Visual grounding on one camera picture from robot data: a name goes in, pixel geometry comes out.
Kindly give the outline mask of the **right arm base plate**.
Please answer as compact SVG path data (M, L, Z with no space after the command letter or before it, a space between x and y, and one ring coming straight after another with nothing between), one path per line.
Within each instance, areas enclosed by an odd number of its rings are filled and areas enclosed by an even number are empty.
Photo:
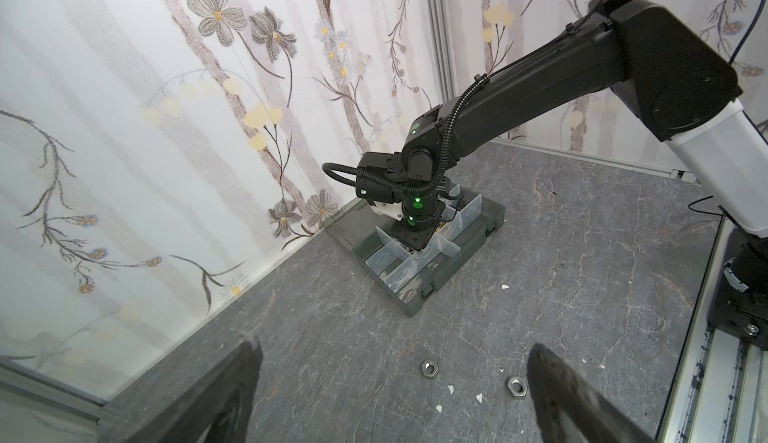
M745 243L726 260L708 315L716 329L767 350L767 257Z

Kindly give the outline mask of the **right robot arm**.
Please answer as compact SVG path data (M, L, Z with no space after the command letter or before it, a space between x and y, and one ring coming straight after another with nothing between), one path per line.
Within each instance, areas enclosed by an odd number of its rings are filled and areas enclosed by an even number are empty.
M767 143L740 103L736 71L666 8L595 0L545 46L416 119L403 148L323 172L371 203L401 206L397 238L422 250L437 230L446 172L559 106L612 91L667 144L746 234L767 236Z

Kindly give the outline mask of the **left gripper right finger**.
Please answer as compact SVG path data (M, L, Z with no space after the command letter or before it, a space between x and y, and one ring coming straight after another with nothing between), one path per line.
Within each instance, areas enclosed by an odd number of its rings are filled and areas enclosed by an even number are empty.
M544 442L652 440L545 345L532 347L526 369Z

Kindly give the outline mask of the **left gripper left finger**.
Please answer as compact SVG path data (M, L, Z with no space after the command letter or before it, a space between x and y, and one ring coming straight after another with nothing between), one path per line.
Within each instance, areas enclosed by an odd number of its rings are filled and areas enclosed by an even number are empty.
M263 352L244 336L216 366L135 434L130 442L244 442Z

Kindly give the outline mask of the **green compartment organizer box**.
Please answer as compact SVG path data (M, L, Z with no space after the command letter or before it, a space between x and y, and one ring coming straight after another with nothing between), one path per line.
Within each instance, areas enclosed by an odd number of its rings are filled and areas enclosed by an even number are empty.
M413 317L504 224L502 204L458 186L450 194L461 199L448 204L443 213L447 222L420 251L395 238L394 219L375 213L360 199L326 219L321 228L364 267L405 316Z

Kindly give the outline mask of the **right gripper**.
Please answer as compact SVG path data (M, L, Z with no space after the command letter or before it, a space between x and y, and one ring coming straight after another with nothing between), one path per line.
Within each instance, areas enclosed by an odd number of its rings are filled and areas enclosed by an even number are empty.
M441 223L445 203L434 193L409 195L402 202L402 218L393 223L391 236L409 250L423 250Z

